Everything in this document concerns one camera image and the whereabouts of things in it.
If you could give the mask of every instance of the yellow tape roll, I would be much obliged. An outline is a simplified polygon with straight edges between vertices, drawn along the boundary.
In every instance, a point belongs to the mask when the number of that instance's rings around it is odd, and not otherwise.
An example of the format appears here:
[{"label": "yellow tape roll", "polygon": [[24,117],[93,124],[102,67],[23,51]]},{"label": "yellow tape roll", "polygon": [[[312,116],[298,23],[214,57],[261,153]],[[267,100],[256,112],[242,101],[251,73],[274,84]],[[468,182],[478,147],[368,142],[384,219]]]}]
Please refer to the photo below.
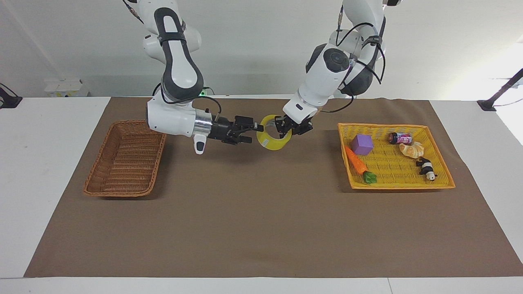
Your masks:
[{"label": "yellow tape roll", "polygon": [[270,126],[270,127],[275,126],[275,123],[274,123],[275,117],[276,117],[276,115],[267,115],[266,117],[264,117],[260,122],[260,125],[264,126],[263,132],[256,132],[256,137],[258,138],[258,142],[260,142],[260,144],[263,147],[265,147],[269,150],[273,150],[273,151],[282,149],[285,146],[285,144],[287,144],[287,142],[289,142],[289,140],[292,137],[292,131],[289,131],[285,135],[285,137],[283,137],[283,139],[273,138],[269,135],[269,133],[267,133],[265,126]]}]

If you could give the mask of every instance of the toy carrot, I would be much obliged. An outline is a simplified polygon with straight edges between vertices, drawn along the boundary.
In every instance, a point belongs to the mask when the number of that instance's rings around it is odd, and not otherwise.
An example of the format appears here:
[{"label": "toy carrot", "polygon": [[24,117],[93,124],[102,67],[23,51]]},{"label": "toy carrot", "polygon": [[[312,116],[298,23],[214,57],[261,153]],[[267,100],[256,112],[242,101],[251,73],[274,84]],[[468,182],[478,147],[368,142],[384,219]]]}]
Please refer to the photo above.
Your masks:
[{"label": "toy carrot", "polygon": [[365,184],[375,184],[378,182],[376,175],[368,171],[365,163],[363,163],[363,161],[361,161],[361,159],[359,159],[356,154],[347,146],[345,146],[345,153],[347,153],[347,158],[353,165],[356,172],[363,176],[363,181]]}]

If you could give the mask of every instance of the table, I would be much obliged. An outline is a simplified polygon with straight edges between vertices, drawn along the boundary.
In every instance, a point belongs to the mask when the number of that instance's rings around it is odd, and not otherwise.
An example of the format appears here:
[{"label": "table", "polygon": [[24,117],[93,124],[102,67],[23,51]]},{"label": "table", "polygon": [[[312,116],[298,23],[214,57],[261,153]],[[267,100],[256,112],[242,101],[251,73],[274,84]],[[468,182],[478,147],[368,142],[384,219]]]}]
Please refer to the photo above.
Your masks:
[{"label": "table", "polygon": [[[273,96],[229,96],[274,98]],[[523,277],[373,279],[22,279],[109,97],[26,98],[0,110],[0,293],[4,292],[375,292],[521,293]],[[432,101],[508,240],[523,258],[523,146],[496,113],[476,103]]]}]

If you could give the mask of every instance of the brown tablecloth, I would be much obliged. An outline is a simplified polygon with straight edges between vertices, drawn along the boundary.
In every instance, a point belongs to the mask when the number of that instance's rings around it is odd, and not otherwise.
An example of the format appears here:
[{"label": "brown tablecloth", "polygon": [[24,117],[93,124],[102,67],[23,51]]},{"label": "brown tablecloth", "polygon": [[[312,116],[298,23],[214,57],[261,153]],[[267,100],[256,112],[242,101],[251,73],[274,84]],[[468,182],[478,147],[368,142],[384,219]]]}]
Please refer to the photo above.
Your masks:
[{"label": "brown tablecloth", "polygon": [[[256,139],[238,146],[210,140],[205,154],[196,155],[192,139],[169,136],[152,194],[132,200],[83,195],[109,126],[144,119],[147,100],[111,99],[26,277],[523,276],[523,265],[427,101],[357,100],[345,111],[317,115],[313,131],[294,136],[277,152]],[[223,116],[257,121],[280,114],[285,103],[221,102]],[[337,122],[429,126],[457,187],[352,190]]]}]

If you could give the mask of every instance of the purple cube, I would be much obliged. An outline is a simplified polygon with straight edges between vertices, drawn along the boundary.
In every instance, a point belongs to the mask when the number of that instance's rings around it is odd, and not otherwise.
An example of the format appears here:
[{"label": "purple cube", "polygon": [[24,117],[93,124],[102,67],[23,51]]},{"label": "purple cube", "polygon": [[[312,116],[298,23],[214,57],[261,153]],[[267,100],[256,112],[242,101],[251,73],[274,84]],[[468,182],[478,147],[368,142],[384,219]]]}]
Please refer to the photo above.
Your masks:
[{"label": "purple cube", "polygon": [[358,155],[368,155],[374,148],[372,137],[369,135],[356,135],[350,143],[350,148]]}]

